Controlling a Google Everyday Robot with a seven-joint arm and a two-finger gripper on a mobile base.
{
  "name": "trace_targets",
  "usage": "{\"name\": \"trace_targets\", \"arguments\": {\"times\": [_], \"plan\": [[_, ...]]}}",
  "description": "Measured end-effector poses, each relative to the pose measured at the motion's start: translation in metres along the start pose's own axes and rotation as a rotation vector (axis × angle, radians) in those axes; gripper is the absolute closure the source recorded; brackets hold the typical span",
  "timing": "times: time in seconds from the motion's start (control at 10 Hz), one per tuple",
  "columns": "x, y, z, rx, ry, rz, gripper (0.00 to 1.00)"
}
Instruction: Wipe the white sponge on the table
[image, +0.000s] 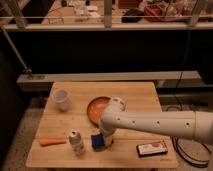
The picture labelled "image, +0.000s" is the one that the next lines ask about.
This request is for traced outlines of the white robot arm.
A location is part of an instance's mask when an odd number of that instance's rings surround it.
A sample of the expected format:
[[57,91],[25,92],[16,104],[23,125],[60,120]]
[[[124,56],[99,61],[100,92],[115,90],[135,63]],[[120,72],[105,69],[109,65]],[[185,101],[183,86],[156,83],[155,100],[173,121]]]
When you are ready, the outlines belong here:
[[129,129],[213,145],[213,113],[201,111],[126,112],[118,97],[109,100],[99,119],[104,136]]

